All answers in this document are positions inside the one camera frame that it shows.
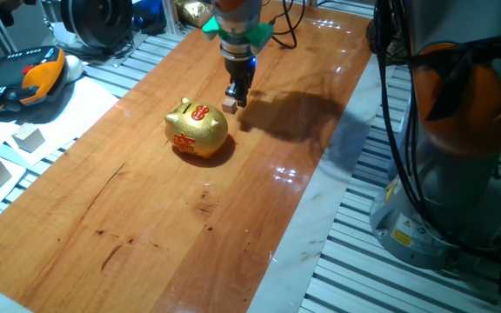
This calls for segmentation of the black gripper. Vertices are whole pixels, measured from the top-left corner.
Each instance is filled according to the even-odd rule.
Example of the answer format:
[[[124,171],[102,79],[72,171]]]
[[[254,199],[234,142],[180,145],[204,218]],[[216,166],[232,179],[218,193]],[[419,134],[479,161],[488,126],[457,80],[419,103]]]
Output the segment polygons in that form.
[[[236,98],[237,106],[245,108],[248,89],[252,85],[256,71],[256,58],[225,59],[224,64],[230,75],[230,86],[226,89],[225,95]]]

